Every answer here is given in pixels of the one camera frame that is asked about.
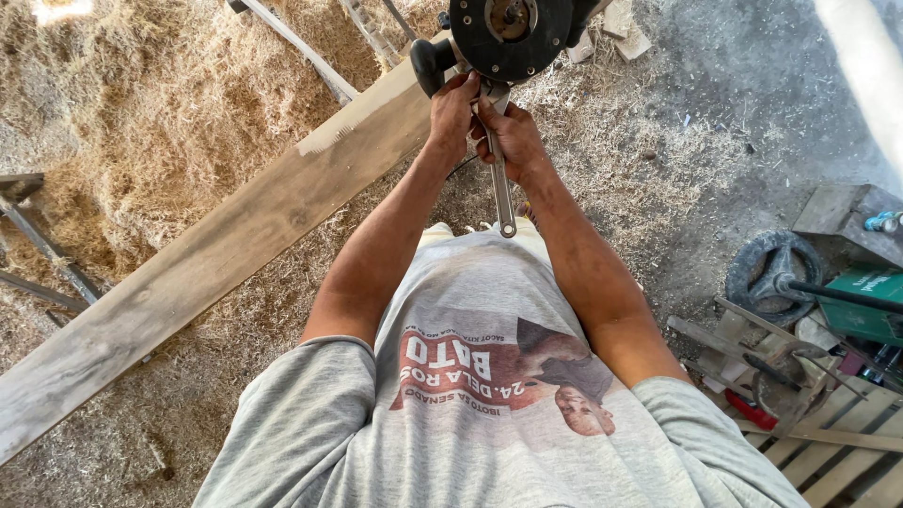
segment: adjustable wrench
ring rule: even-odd
[[[508,98],[511,96],[511,87],[505,81],[491,80],[485,76],[480,78],[479,92],[489,98],[500,115],[505,114]],[[498,143],[498,134],[485,123],[486,140],[489,143],[489,151],[496,157],[496,162],[489,165],[492,174],[492,190],[496,194],[496,213],[498,215],[498,229],[502,237],[511,238],[517,233],[517,225],[514,222],[514,206],[511,204],[511,188],[508,186],[505,176],[505,155]]]

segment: concrete floor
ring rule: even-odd
[[[872,1],[903,47],[903,0]],[[903,187],[836,66],[812,2],[691,0],[657,8],[648,15],[657,18],[660,51],[674,68],[647,111],[664,121],[689,114],[691,122],[722,123],[755,149],[738,161],[729,189],[709,191],[676,235],[663,239],[675,253],[647,285],[659,322],[668,314],[714,318],[712,296],[723,294],[736,250],[762,231],[789,229],[817,185],[874,183],[896,195]]]

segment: wooden block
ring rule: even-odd
[[[615,41],[615,50],[625,62],[630,63],[640,55],[647,52],[652,47],[652,43],[646,35],[639,29],[637,24],[630,25],[627,39],[624,41]]]
[[[605,19],[602,20],[602,33],[623,41],[627,39],[633,24],[633,1],[614,0],[605,7]]]
[[[567,56],[572,63],[580,63],[592,56],[596,52],[596,47],[592,45],[590,40],[590,31],[584,30],[580,36],[580,42],[577,45],[567,49]]]

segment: green box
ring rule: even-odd
[[[903,270],[855,263],[827,287],[903,303]],[[816,298],[832,333],[903,346],[903,316],[824,296]]]

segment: forearm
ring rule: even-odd
[[[302,342],[348,334],[373,345],[454,162],[447,154],[428,141],[395,189],[354,231],[323,280]]]
[[[599,236],[547,159],[522,177],[555,280],[592,350],[631,387],[664,375],[688,381],[658,332],[636,281]]]

